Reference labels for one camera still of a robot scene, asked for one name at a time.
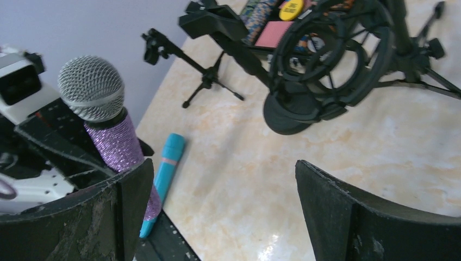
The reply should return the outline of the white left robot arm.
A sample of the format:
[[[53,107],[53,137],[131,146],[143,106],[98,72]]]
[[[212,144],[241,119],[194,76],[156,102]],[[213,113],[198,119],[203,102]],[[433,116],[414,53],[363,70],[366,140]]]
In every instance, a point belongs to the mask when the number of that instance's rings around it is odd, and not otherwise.
[[[14,124],[1,116],[1,213],[55,201],[116,175],[84,121],[57,99]]]

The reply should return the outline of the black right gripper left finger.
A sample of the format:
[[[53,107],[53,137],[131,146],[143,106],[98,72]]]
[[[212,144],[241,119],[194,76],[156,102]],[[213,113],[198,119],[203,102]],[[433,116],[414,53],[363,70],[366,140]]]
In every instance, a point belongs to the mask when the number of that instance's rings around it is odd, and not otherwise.
[[[1,260],[132,260],[153,183],[130,171],[15,215],[1,216]]]

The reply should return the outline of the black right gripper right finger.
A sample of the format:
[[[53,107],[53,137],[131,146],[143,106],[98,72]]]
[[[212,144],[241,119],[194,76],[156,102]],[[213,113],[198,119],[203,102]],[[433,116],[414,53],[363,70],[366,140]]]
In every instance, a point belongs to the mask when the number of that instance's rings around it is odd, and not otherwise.
[[[295,176],[316,260],[460,260],[460,218],[388,201],[305,160]]]

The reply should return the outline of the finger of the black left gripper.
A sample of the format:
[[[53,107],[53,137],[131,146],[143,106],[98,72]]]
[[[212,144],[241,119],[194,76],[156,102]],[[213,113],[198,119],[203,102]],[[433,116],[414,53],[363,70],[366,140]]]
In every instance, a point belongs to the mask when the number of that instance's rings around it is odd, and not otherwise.
[[[116,175],[103,161],[83,120],[65,104],[47,104],[17,125],[24,138],[66,178],[110,178]]]

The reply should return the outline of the shock mount tripod stand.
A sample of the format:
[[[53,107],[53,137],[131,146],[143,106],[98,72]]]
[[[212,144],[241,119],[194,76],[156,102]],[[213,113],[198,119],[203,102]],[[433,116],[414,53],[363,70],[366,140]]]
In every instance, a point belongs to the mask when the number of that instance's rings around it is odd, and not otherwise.
[[[316,123],[336,118],[374,88],[408,85],[460,98],[460,88],[431,67],[445,56],[429,31],[442,18],[438,2],[411,36],[404,1],[356,1],[341,14],[322,1],[294,22],[276,48],[269,75],[268,107],[286,121]]]

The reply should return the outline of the purple glitter microphone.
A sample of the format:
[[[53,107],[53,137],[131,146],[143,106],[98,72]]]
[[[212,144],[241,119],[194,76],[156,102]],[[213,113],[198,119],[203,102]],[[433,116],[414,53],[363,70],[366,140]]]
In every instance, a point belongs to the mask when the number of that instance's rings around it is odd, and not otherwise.
[[[118,70],[94,55],[71,59],[58,75],[63,102],[84,121],[102,159],[118,173],[145,160],[124,106],[124,87]]]

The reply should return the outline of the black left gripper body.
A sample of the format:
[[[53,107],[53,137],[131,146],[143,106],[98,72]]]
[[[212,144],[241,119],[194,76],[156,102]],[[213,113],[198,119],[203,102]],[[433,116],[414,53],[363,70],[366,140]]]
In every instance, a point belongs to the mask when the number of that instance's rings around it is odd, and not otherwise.
[[[33,116],[59,132],[71,124],[79,124],[77,115],[60,98],[34,109],[26,118]],[[47,160],[33,151],[26,140],[14,131],[15,127],[6,116],[1,115],[1,173],[14,179],[28,179],[51,170]]]

